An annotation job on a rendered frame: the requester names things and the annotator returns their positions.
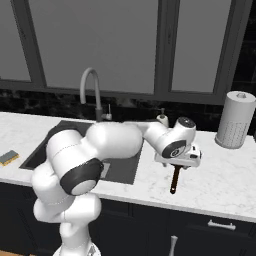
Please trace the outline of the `grey curved tap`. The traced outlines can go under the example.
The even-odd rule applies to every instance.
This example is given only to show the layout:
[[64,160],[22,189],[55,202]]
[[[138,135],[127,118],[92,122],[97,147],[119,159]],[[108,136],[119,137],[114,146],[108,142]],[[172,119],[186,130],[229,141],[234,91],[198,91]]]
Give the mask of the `grey curved tap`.
[[111,106],[108,106],[108,113],[104,114],[102,105],[101,105],[99,77],[96,70],[92,67],[87,68],[82,74],[81,81],[80,81],[80,103],[81,104],[86,103],[86,82],[89,76],[92,76],[93,82],[94,82],[94,92],[95,92],[95,100],[96,100],[96,108],[95,108],[96,121],[97,122],[102,122],[103,120],[111,121],[112,120]]

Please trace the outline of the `dark drawer front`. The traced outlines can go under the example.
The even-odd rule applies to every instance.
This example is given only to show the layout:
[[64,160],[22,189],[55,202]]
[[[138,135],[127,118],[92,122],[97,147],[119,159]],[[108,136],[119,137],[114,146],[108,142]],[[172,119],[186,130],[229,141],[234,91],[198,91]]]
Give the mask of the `dark drawer front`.
[[[208,227],[216,223],[236,226],[235,231]],[[199,216],[188,221],[180,242],[181,256],[256,256],[256,224]]]

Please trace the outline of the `grey framed window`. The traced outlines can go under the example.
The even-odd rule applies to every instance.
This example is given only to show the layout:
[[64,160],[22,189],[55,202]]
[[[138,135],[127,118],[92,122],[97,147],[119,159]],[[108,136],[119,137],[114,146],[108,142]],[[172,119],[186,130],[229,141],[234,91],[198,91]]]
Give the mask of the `grey framed window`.
[[220,105],[253,0],[0,0],[0,89]]

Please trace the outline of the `yellow and grey sponge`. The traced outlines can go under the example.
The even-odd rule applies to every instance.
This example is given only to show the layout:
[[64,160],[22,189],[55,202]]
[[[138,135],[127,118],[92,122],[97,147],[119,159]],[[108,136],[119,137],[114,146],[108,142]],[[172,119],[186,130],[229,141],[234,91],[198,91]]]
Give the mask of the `yellow and grey sponge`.
[[10,150],[9,152],[0,156],[0,166],[6,166],[18,157],[19,154],[17,152],[15,152],[14,150]]

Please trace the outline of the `white paper towel roll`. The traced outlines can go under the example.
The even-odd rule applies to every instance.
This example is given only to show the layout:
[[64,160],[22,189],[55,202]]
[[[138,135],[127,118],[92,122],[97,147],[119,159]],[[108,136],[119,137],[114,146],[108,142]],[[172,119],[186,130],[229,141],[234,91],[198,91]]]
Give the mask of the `white paper towel roll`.
[[226,95],[215,142],[227,149],[239,149],[244,144],[256,109],[256,97],[242,91]]

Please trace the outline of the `white soap dispenser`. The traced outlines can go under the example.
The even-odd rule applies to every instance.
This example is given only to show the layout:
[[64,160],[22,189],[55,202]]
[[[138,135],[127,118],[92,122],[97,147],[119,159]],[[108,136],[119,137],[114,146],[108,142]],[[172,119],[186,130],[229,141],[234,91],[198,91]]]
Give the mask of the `white soap dispenser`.
[[165,109],[161,109],[161,113],[157,116],[157,120],[160,121],[165,127],[169,127],[169,119],[165,115]]

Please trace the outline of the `dark base cupboard run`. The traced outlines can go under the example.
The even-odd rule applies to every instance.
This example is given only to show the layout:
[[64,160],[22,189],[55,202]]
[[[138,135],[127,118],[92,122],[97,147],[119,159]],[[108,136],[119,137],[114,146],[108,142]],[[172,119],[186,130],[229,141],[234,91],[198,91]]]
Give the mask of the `dark base cupboard run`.
[[[59,226],[35,219],[35,200],[30,187],[0,183],[0,250],[52,256],[59,248]],[[89,231],[102,256],[168,256],[172,235],[181,256],[184,228],[199,216],[215,217],[104,199]]]

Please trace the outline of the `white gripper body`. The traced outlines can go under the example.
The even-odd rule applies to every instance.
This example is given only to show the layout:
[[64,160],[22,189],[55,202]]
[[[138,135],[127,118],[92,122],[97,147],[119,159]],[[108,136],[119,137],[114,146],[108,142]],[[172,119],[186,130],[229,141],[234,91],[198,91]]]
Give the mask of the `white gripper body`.
[[179,166],[182,166],[183,168],[198,167],[200,165],[199,157],[197,157],[195,159],[191,159],[189,156],[186,156],[185,158],[165,159],[165,158],[161,157],[158,153],[156,153],[154,156],[154,160],[156,162],[160,162],[160,163],[179,165]]

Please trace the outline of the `dark sink basin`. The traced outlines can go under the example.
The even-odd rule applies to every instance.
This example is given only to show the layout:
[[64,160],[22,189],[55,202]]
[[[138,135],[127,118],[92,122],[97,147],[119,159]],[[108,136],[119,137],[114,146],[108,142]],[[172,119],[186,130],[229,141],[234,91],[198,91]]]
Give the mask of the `dark sink basin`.
[[[87,129],[91,126],[91,123],[61,120],[57,124],[57,127],[61,126],[75,126],[81,135],[85,135]],[[34,170],[37,166],[42,164],[46,160],[46,144],[47,139],[44,139],[31,153],[31,155],[21,164],[20,168]],[[141,152],[138,152],[135,156],[127,159],[105,159],[103,163],[109,164],[109,168],[107,171],[102,173],[101,179],[104,181],[132,185],[135,180],[140,154]]]

